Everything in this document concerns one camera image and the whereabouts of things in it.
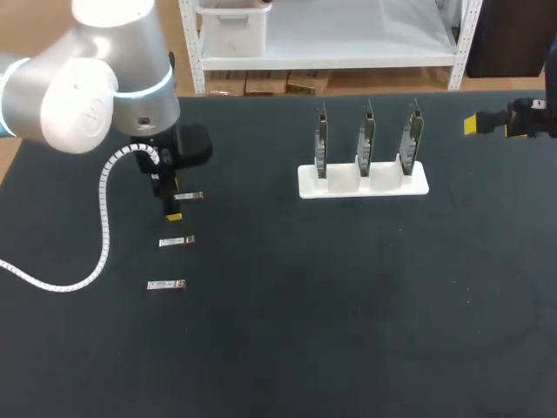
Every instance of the cardboard box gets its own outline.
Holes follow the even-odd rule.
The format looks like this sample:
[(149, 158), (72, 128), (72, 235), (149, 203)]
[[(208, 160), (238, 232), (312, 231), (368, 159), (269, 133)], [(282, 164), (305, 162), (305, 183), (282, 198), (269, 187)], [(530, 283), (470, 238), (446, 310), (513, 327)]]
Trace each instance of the cardboard box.
[(288, 71), (248, 71), (245, 93), (249, 95), (275, 95), (286, 93)]
[(322, 94), (327, 88), (330, 70), (302, 70), (292, 71), (288, 78), (289, 93), (316, 95)]
[(208, 71), (205, 91), (210, 96), (244, 96), (245, 71)]

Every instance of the white holder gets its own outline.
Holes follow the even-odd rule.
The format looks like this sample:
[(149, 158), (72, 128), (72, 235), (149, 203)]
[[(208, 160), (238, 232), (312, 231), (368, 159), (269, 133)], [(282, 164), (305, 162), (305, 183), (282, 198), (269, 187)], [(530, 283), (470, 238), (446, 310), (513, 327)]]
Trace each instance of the white holder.
[(326, 179), (318, 178), (315, 164), (301, 165), (298, 184), (302, 199), (416, 196), (429, 192), (423, 165), (416, 161), (412, 176), (405, 176), (398, 154), (392, 162), (371, 163), (369, 177), (360, 175), (358, 157), (351, 164), (328, 164)]

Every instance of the white coiled cable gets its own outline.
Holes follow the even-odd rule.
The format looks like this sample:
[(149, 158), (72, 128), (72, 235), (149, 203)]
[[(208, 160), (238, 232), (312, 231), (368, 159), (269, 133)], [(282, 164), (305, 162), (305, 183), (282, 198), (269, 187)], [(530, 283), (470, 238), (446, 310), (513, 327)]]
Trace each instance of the white coiled cable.
[(98, 205), (101, 212), (101, 227), (103, 230), (103, 246), (101, 250), (101, 256), (98, 259), (97, 266), (95, 270), (87, 276), (85, 279), (76, 283), (75, 285), (68, 285), (68, 286), (56, 286), (51, 285), (49, 283), (44, 283), (41, 280), (37, 280), (34, 277), (28, 275), (26, 272), (22, 271), (21, 269), (11, 265), (9, 262), (0, 259), (0, 268), (8, 270), (11, 273), (14, 273), (20, 279), (31, 283), (31, 285), (39, 287), (43, 290), (48, 290), (49, 292), (58, 292), (58, 293), (68, 293), (68, 292), (75, 292), (79, 289), (83, 289), (84, 287), (90, 285), (103, 271), (104, 266), (106, 265), (106, 260), (108, 259), (108, 252), (111, 246), (111, 233), (108, 225), (108, 210), (106, 208), (106, 185), (108, 182), (108, 176), (111, 173), (112, 167), (119, 161), (124, 155), (130, 154), (132, 152), (146, 152), (151, 161), (158, 165), (159, 157), (157, 152), (154, 148), (144, 145), (144, 144), (133, 144), (127, 145), (120, 150), (116, 151), (112, 157), (104, 165), (103, 171), (101, 172), (101, 178), (98, 181)]

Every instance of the shelf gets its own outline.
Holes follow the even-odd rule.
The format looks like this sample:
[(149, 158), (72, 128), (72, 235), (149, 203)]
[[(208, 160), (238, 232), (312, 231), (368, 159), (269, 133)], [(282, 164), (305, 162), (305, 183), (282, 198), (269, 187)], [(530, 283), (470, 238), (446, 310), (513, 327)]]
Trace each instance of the shelf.
[(263, 57), (214, 57), (204, 70), (452, 66), (456, 45), (435, 0), (277, 0)]

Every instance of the black table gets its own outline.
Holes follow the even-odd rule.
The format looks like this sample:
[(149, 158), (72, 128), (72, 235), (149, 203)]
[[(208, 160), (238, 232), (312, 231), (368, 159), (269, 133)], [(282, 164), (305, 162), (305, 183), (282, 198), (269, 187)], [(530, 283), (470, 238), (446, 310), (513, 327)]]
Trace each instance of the black table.
[[(166, 223), (128, 158), (93, 285), (46, 293), (0, 271), (0, 416), (557, 415), (557, 142), (462, 134), (524, 95), (418, 95), (430, 193), (318, 201), (299, 198), (297, 167), (321, 99), (184, 99), (214, 143), (180, 178), (204, 203)], [(376, 160), (394, 158), (413, 97), (371, 97)], [(353, 160), (367, 99), (326, 100), (330, 163)], [(98, 175), (125, 143), (25, 143), (0, 187), (0, 257), (55, 284), (85, 277)], [(145, 290), (178, 279), (186, 291)]]

